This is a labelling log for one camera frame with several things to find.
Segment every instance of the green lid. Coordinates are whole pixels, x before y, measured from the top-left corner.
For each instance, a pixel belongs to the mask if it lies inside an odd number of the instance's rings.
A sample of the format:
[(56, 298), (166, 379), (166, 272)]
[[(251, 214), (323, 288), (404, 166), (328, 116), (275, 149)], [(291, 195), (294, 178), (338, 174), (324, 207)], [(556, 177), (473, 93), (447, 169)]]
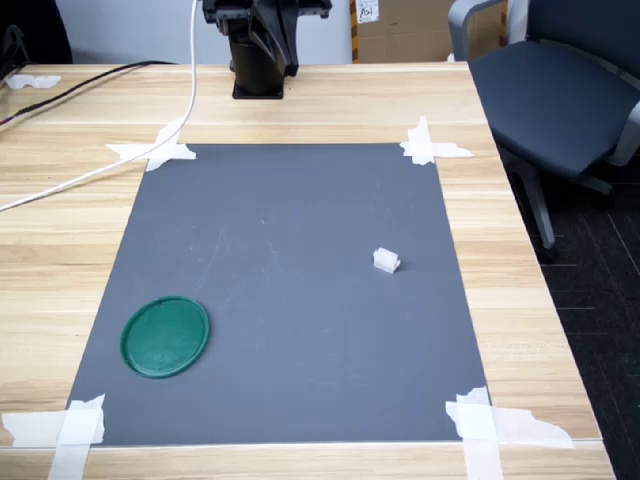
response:
[(209, 329), (209, 316), (200, 304), (185, 297), (162, 297), (142, 307), (127, 322), (120, 353), (143, 377), (170, 377), (200, 357)]

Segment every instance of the white tape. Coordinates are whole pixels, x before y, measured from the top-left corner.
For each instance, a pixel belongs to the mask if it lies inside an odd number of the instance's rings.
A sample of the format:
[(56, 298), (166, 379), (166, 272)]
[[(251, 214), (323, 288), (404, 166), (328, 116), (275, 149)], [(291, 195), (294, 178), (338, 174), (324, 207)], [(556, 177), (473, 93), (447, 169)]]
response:
[(18, 90), (24, 88), (27, 85), (33, 88), (51, 88), (58, 84), (62, 79), (58, 75), (44, 75), (41, 77), (34, 77), (31, 75), (12, 75), (5, 79), (5, 82), (12, 90)]
[(387, 273), (393, 273), (400, 266), (398, 254), (386, 248), (378, 248), (373, 252), (373, 266)]
[(537, 420), (529, 410), (489, 405), (487, 388), (474, 388), (446, 402), (447, 415), (462, 438), (467, 476), (473, 480), (502, 480), (499, 445), (575, 448), (562, 428)]
[(400, 146), (404, 149), (405, 157), (412, 157), (416, 165), (426, 165), (434, 163), (435, 157), (440, 158), (466, 158), (473, 157), (473, 154), (464, 148), (458, 147), (455, 143), (431, 143), (431, 135), (427, 124), (427, 117), (420, 117), (420, 122), (416, 128), (408, 131), (409, 141), (402, 142)]
[(4, 428), (14, 447), (55, 447), (49, 480), (82, 480), (92, 443), (104, 436), (104, 395), (88, 402), (73, 400), (61, 412), (5, 413)]
[(150, 172), (159, 168), (163, 163), (169, 160), (195, 160), (196, 154), (189, 150), (189, 147), (178, 144), (180, 130), (175, 131), (182, 123), (182, 118), (177, 118), (169, 123), (158, 132), (156, 141), (153, 144), (107, 144), (107, 148), (113, 150), (120, 155), (120, 159), (135, 158), (143, 153), (151, 150), (154, 145), (158, 145), (167, 139), (168, 135), (175, 132), (164, 145), (156, 148), (141, 158), (148, 158), (146, 171)]

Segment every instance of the office chair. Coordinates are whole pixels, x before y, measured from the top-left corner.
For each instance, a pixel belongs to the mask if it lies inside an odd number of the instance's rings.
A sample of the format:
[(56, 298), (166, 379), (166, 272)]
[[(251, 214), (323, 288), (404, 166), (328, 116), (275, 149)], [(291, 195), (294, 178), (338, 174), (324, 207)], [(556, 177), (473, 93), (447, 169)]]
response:
[[(456, 0), (449, 28), (468, 60), (470, 16), (502, 0)], [(609, 195), (587, 175), (606, 160), (625, 165), (640, 147), (640, 0), (529, 0), (525, 41), (469, 63), (505, 167), (523, 181), (542, 238), (556, 255), (539, 172)]]

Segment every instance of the wooden table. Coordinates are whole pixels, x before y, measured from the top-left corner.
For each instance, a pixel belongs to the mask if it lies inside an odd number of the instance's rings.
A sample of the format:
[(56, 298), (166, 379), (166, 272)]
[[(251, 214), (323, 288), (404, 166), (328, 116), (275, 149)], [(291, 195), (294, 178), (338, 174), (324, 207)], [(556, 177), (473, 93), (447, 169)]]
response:
[[(30, 67), (62, 82), (3, 87), (0, 115), (107, 68)], [(282, 101), (232, 100), (222, 67), (200, 67), (198, 82), (184, 143), (401, 142), (427, 115), (433, 141), (471, 150), (473, 158), (437, 164), (494, 406), (531, 410), (576, 444), (501, 446), (505, 478), (613, 478), (466, 65), (304, 67)], [(148, 67), (0, 129), (1, 203), (115, 161), (105, 143), (152, 142), (183, 113), (189, 85), (188, 67)], [(142, 172), (134, 162), (0, 213), (0, 412), (64, 409)], [(11, 442), (0, 428), (0, 445)], [(52, 455), (2, 449), (0, 478), (46, 478)], [(462, 443), (96, 448), (85, 471), (86, 479), (444, 476), (467, 478)]]

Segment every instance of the dark carpet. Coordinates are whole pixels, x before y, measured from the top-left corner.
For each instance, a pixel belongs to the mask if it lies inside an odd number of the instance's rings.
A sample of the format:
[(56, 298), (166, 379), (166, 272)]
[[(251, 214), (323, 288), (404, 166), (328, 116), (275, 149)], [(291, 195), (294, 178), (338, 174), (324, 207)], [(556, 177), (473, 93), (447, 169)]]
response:
[[(542, 265), (618, 480), (640, 479), (640, 157), (600, 165), (615, 204), (581, 187), (543, 178), (559, 255)], [(512, 184), (536, 249), (517, 177)]]

